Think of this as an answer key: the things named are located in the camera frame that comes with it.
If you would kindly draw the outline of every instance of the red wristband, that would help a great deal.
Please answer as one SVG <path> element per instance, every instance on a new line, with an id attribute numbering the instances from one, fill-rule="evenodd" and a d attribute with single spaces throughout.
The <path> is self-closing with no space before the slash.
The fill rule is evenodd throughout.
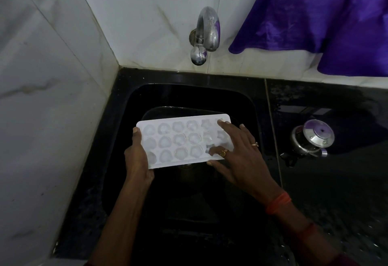
<path id="1" fill-rule="evenodd" d="M 308 225 L 305 229 L 303 229 L 301 232 L 298 232 L 295 236 L 299 240 L 305 240 L 307 239 L 310 235 L 315 233 L 318 230 L 317 226 L 312 222 L 310 225 Z"/>
<path id="2" fill-rule="evenodd" d="M 291 201 L 290 196 L 288 193 L 284 192 L 281 195 L 279 195 L 276 199 L 274 199 L 266 208 L 265 212 L 268 215 L 273 215 L 279 210 L 279 207 L 281 205 L 285 205 Z"/>

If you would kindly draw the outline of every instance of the chrome faucet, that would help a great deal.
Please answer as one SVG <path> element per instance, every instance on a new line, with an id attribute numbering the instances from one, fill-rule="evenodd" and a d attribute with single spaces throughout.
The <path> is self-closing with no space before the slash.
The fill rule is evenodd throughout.
<path id="1" fill-rule="evenodd" d="M 190 52 L 191 61 L 197 66 L 205 64 L 208 51 L 214 52 L 220 46 L 220 20 L 213 8 L 202 9 L 197 28 L 191 31 L 189 40 L 194 47 Z"/>

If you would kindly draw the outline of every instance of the ring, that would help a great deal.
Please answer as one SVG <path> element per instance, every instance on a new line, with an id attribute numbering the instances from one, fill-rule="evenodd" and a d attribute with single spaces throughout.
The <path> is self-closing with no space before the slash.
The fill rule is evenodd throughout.
<path id="1" fill-rule="evenodd" d="M 224 158 L 227 151 L 229 151 L 229 150 L 226 148 L 225 150 L 220 151 L 219 155 Z"/>

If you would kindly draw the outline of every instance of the wall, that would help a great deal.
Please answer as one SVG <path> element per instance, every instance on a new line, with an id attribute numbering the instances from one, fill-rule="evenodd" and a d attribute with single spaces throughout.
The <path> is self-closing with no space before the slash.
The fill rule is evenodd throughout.
<path id="1" fill-rule="evenodd" d="M 52 251 L 117 70 L 85 0 L 0 0 L 0 265 Z"/>
<path id="2" fill-rule="evenodd" d="M 87 0 L 120 65 L 258 76 L 388 88 L 388 78 L 328 76 L 316 69 L 320 55 L 305 51 L 228 47 L 255 0 Z M 189 33 L 199 12 L 212 6 L 221 24 L 220 48 L 200 67 L 189 58 Z"/>

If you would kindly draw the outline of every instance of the purple curtain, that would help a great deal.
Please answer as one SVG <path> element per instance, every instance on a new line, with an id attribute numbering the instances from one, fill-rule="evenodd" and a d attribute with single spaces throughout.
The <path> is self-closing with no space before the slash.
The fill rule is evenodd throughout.
<path id="1" fill-rule="evenodd" d="M 256 0 L 229 47 L 323 53 L 318 71 L 388 76 L 388 0 Z"/>

